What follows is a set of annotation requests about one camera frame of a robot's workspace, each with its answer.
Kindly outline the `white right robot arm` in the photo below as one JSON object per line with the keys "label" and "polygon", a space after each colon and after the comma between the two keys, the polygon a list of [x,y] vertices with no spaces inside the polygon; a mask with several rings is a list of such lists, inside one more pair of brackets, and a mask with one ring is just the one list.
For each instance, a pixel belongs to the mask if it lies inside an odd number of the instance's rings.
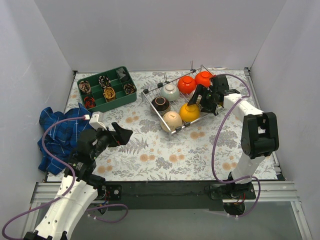
{"label": "white right robot arm", "polygon": [[279,148],[279,133],[277,116],[273,112],[264,112],[247,101],[251,95],[241,95],[228,84],[228,74],[218,74],[211,77],[211,86],[199,84],[188,106],[200,101],[202,111],[217,114],[217,107],[228,110],[242,122],[240,145],[242,154],[235,169],[227,180],[221,180],[226,185],[227,195],[237,199],[250,190],[252,177],[260,163]]}

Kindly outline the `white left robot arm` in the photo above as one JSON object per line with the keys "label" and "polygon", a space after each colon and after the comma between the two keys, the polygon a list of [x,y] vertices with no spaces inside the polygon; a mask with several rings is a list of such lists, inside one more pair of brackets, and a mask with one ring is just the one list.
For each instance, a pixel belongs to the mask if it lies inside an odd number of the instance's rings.
{"label": "white left robot arm", "polygon": [[112,123],[113,131],[86,129],[80,133],[76,148],[71,151],[55,202],[51,203],[42,221],[26,240],[68,240],[94,200],[108,201],[111,191],[105,178],[93,173],[96,158],[106,149],[126,145],[133,132]]}

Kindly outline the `yellow bowl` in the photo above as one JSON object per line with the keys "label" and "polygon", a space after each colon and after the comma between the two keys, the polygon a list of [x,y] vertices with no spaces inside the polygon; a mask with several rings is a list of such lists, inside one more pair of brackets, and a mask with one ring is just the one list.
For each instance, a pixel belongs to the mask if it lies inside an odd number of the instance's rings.
{"label": "yellow bowl", "polygon": [[196,104],[185,103],[180,108],[179,115],[184,122],[193,122],[200,117],[200,109]]}

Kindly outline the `beige ceramic bowl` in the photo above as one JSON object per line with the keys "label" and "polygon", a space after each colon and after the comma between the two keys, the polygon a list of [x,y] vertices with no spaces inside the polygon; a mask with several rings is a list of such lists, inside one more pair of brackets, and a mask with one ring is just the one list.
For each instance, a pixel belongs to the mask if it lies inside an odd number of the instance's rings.
{"label": "beige ceramic bowl", "polygon": [[162,118],[165,123],[161,122],[160,124],[162,129],[167,133],[171,133],[183,125],[182,118],[176,111],[169,111]]}

